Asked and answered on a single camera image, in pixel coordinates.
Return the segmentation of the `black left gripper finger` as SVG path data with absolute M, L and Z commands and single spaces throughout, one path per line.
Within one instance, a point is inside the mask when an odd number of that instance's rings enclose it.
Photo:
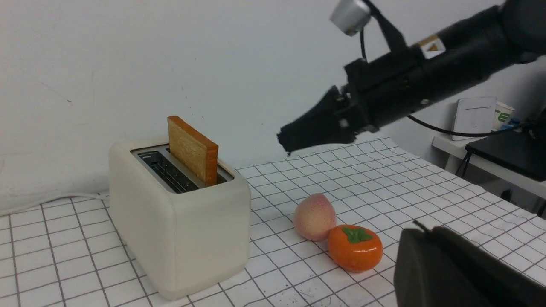
M 398 243 L 394 289 L 400 307 L 543 307 L 542 284 L 445 226 L 415 221 Z

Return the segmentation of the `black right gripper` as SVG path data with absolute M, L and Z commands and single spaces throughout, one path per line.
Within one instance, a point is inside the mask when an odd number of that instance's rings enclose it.
M 316 105 L 281 128 L 283 150 L 291 153 L 329 144 L 351 144 L 355 133 L 376 132 L 427 106 L 425 57 L 418 47 L 392 51 L 371 62 L 344 66 L 347 83 L 330 87 Z

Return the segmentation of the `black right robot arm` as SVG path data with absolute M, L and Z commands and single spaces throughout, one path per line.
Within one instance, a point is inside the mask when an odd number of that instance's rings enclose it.
M 408 46 L 401 32 L 369 0 L 340 0 L 330 21 L 349 36 L 375 19 L 389 52 L 345 65 L 347 83 L 277 134 L 285 152 L 351 144 L 363 132 L 412 115 L 485 82 L 515 64 L 545 55 L 543 0 L 507 0 Z

